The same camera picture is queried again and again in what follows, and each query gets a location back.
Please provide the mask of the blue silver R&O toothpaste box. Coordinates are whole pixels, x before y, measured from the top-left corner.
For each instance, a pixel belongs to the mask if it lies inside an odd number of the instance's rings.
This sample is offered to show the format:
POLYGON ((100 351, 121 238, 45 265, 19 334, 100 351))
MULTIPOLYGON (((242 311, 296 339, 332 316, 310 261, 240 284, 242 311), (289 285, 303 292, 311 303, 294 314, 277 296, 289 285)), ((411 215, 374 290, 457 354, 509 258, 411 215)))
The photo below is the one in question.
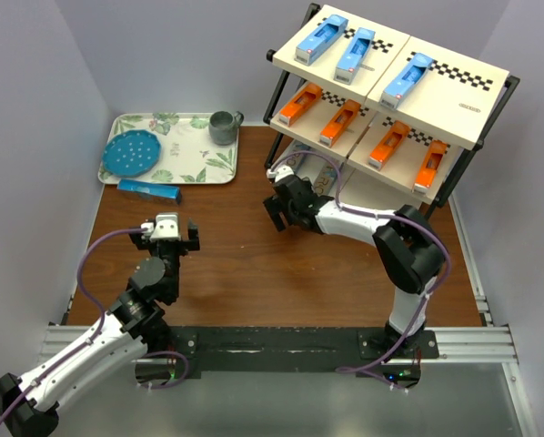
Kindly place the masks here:
POLYGON ((179 187, 173 185, 122 179, 117 184, 117 190, 133 198, 141 198, 159 203, 179 205, 182 201, 182 194, 179 187))

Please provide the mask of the orange Curaprox box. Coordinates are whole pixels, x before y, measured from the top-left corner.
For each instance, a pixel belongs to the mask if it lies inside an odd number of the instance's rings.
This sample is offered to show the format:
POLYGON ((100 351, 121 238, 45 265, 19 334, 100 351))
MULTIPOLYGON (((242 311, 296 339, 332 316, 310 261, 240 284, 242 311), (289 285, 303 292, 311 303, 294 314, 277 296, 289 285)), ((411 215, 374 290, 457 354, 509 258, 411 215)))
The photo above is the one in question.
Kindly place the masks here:
POLYGON ((333 147, 357 117, 360 108, 361 105, 358 102, 347 100, 321 131, 319 143, 333 147))
POLYGON ((278 121, 285 126, 292 126, 317 103, 322 92, 320 86, 308 83, 279 111, 278 121))
POLYGON ((443 157, 448 151, 448 144, 439 140, 430 143, 428 151, 414 180, 413 191, 426 194, 431 188, 443 157))

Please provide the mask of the orange Curaprox box flap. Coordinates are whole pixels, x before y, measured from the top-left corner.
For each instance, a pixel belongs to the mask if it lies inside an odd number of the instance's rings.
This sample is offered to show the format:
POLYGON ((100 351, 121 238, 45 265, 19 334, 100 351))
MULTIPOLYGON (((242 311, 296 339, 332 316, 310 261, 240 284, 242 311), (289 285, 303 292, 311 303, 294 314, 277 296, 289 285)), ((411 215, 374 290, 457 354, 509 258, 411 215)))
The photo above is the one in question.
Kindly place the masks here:
POLYGON ((371 151, 368 164, 377 170, 381 170, 408 137, 409 132, 410 127, 408 125, 396 121, 371 151))

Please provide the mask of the light blue Curaprox box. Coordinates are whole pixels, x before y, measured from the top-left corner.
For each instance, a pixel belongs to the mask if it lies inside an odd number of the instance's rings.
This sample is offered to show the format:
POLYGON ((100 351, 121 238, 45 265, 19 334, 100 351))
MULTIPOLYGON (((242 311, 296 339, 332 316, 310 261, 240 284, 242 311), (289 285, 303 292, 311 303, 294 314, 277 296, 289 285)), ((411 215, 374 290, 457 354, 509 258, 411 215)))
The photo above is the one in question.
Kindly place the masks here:
POLYGON ((348 20, 341 15, 330 15, 324 19, 295 49, 295 60, 311 66, 345 32, 348 20))
POLYGON ((429 71, 433 62, 433 58, 423 53, 413 55, 400 73, 385 87, 379 99, 379 104, 391 110, 396 110, 429 71))
POLYGON ((334 75, 335 81, 345 85, 352 84, 362 61, 371 48, 375 33, 374 30, 364 27, 360 27, 355 32, 347 49, 337 62, 334 75))

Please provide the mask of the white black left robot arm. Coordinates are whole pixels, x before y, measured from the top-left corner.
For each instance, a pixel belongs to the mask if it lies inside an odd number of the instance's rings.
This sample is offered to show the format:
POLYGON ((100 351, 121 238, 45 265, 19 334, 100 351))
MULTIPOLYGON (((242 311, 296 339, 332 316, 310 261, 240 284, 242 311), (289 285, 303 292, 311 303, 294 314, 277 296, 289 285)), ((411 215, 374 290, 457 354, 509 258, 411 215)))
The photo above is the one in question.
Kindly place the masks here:
POLYGON ((183 237, 178 215, 161 213, 123 232, 148 255, 117 300, 109 308, 100 306, 95 324, 54 357, 19 376, 7 373, 0 378, 0 425, 11 435, 50 435, 71 400, 132 360, 174 358, 183 370, 166 382, 167 388, 190 373, 188 358, 168 349, 171 330, 162 307, 178 298, 180 260, 200 249, 198 227, 188 222, 183 237))

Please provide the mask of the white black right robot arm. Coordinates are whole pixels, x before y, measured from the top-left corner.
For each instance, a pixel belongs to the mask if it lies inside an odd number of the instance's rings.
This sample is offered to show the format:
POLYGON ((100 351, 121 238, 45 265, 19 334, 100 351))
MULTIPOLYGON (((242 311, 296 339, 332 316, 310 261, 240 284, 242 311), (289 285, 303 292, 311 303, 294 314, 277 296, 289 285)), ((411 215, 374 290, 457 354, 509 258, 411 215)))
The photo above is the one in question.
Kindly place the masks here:
POLYGON ((290 168, 267 172, 275 194, 264 206, 277 230, 288 225, 320 235, 336 235, 374 247, 395 286, 394 304, 385 327, 385 353, 405 358, 418 347, 429 297, 438 275, 449 267, 445 246, 419 211, 356 208, 335 197, 318 195, 310 181, 290 168))

